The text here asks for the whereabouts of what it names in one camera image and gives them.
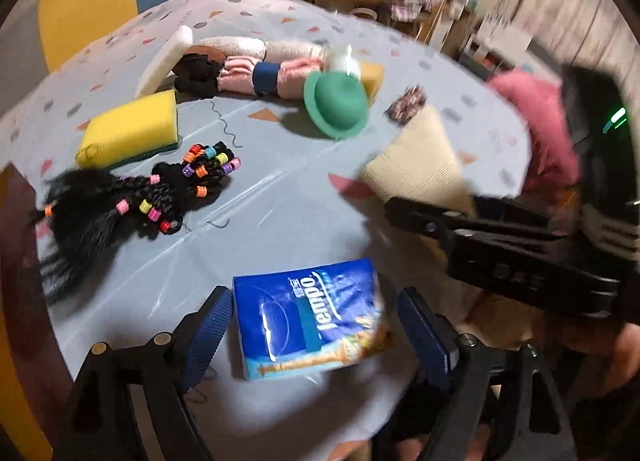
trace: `toy hat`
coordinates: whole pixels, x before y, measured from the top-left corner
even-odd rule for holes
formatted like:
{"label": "toy hat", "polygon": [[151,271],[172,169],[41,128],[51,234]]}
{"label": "toy hat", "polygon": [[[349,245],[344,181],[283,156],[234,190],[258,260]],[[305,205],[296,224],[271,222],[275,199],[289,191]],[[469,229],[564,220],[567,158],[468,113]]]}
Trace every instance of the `toy hat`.
{"label": "toy hat", "polygon": [[367,125],[367,94],[356,77],[314,71],[306,78],[304,99],[313,123],[334,140],[355,136]]}

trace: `blue tissue pack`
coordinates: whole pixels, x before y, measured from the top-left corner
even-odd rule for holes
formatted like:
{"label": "blue tissue pack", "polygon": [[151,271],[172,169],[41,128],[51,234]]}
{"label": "blue tissue pack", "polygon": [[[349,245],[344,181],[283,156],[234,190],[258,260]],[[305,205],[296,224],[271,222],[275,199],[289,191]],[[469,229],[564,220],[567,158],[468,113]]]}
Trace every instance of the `blue tissue pack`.
{"label": "blue tissue pack", "polygon": [[336,369],[390,346],[368,259],[234,278],[246,378]]}

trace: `yellow sponge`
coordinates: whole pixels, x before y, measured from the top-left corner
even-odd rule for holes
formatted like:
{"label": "yellow sponge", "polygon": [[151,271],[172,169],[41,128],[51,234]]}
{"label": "yellow sponge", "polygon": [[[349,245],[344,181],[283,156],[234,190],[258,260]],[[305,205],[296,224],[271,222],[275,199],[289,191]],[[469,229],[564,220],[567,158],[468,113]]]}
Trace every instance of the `yellow sponge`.
{"label": "yellow sponge", "polygon": [[91,120],[76,153],[83,168],[113,167],[178,143],[175,92],[116,107]]}
{"label": "yellow sponge", "polygon": [[360,61],[360,82],[367,92],[369,105],[376,101],[376,95],[382,85],[382,79],[385,77],[385,67],[375,62]]}

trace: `green led light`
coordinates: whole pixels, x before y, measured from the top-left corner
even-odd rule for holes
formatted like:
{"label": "green led light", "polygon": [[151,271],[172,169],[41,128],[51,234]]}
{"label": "green led light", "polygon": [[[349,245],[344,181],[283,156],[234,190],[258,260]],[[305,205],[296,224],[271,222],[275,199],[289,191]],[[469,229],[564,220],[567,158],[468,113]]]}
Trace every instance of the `green led light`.
{"label": "green led light", "polygon": [[618,111],[616,114],[614,114],[611,117],[611,123],[615,124],[618,120],[620,120],[620,118],[622,118],[624,115],[626,115],[626,109],[624,107],[620,108],[620,111]]}

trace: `pink towel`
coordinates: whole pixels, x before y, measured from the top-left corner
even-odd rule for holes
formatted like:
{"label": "pink towel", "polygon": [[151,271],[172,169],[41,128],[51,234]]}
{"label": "pink towel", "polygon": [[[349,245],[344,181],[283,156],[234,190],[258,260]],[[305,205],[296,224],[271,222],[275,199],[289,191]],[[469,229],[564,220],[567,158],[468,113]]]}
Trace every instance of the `pink towel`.
{"label": "pink towel", "polygon": [[278,71],[278,96],[287,100],[302,98],[306,77],[312,71],[319,71],[322,60],[313,57],[300,57],[286,60]]}
{"label": "pink towel", "polygon": [[510,101],[529,124],[531,161],[523,192],[546,192],[571,186],[580,179],[564,119],[560,86],[515,70],[495,76],[487,85]]}
{"label": "pink towel", "polygon": [[254,67],[260,62],[252,56],[230,56],[218,76],[218,90],[255,95]]}

